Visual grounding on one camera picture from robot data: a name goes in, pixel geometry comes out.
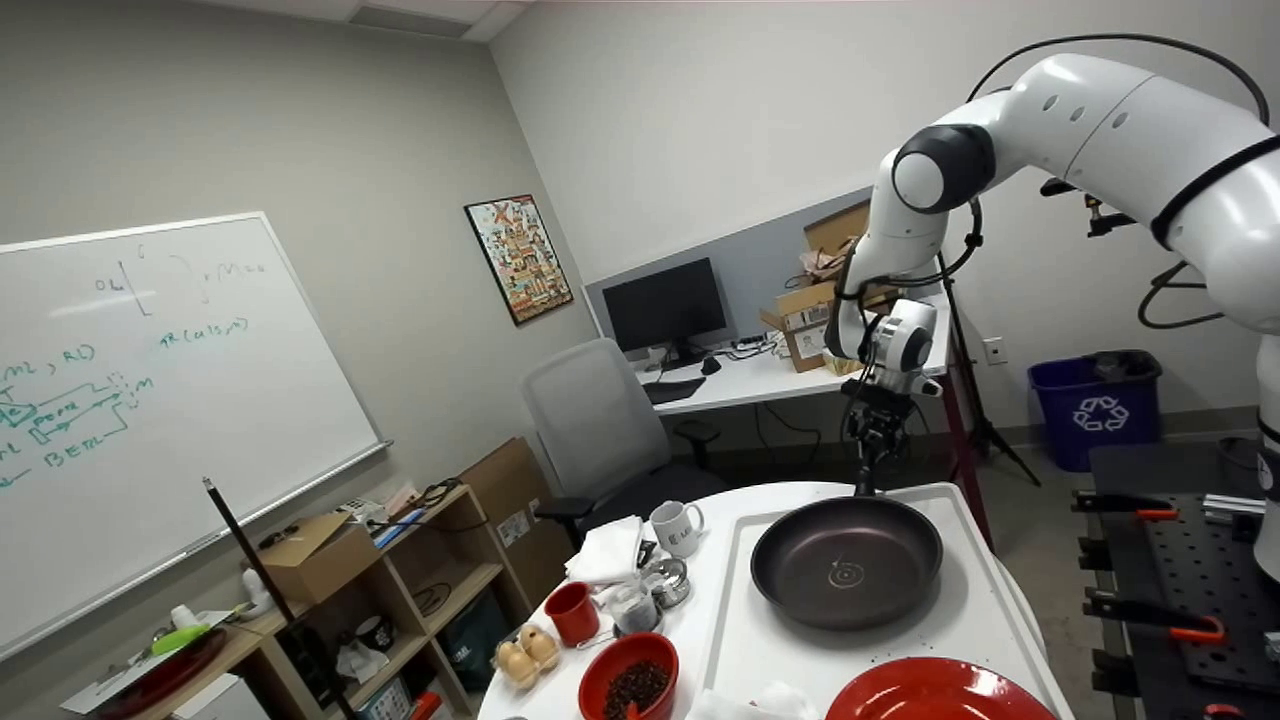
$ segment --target trash bin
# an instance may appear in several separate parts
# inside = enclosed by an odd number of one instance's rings
[[[1101,445],[1161,445],[1161,365],[1149,352],[1096,352],[1029,369],[1045,450],[1069,473],[1090,473]]]

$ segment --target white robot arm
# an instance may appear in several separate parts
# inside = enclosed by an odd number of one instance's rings
[[[1149,224],[1205,276],[1223,318],[1263,336],[1263,480],[1280,477],[1280,142],[1235,103],[1116,61],[1047,58],[1010,93],[895,149],[873,190],[870,236],[841,276],[828,347],[862,358],[863,385],[908,394],[931,332],[914,288],[938,282],[948,212],[1029,163]],[[900,288],[887,307],[870,303],[878,283]],[[1280,505],[1269,507],[1257,561],[1280,580]]]

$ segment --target dish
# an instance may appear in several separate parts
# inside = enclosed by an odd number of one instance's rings
[[[673,720],[681,652],[657,634],[607,645],[575,688],[585,720]]]
[[[980,663],[905,658],[843,684],[828,720],[1053,720],[1053,713]]]

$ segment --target white tablecloth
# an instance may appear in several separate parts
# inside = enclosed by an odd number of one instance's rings
[[[941,600],[925,622],[892,634],[887,641],[856,648],[808,648],[772,622],[766,597],[747,586],[746,561],[751,542],[772,524],[772,517],[848,493],[848,485],[790,480],[700,500],[708,524],[689,561],[693,597],[673,608],[659,628],[681,652],[678,717],[693,717],[700,694],[719,699],[755,699],[766,684],[790,684],[794,694],[805,694],[818,713],[826,713],[832,697],[873,663],[892,658],[962,658],[1011,677],[1069,720],[1074,708],[1047,671],[1034,608],[980,542],[973,517],[966,514],[966,498],[953,485],[887,493],[920,507],[943,535]],[[592,658],[607,645],[611,634],[606,616],[601,636],[570,648],[534,694],[514,694],[498,677],[484,694],[480,717],[582,717],[575,684]]]

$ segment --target picture frame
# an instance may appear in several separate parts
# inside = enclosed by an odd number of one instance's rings
[[[534,195],[476,201],[463,203],[463,212],[514,324],[528,324],[573,303],[563,265]]]

